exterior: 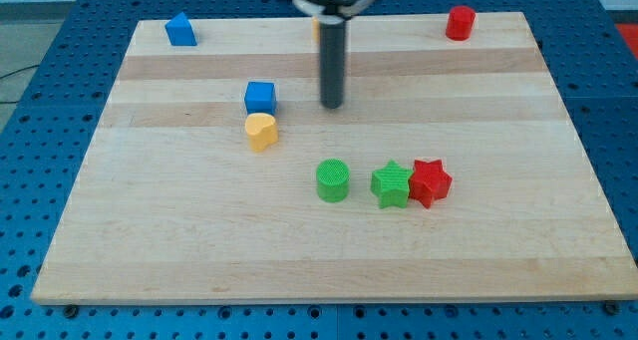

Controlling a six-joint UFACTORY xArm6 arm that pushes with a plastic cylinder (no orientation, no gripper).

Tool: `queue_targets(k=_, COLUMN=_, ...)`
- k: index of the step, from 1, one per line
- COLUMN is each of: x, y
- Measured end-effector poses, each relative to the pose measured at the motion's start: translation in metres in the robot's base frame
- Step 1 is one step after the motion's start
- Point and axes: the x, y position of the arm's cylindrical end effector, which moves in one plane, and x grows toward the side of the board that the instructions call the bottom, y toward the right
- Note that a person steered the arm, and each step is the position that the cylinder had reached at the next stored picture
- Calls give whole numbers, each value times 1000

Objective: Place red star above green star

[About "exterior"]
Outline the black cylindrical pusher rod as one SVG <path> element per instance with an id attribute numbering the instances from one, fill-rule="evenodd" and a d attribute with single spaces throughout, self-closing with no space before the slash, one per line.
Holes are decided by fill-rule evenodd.
<path id="1" fill-rule="evenodd" d="M 319 24 L 320 101 L 326 109 L 344 102 L 346 34 L 344 20 Z"/>

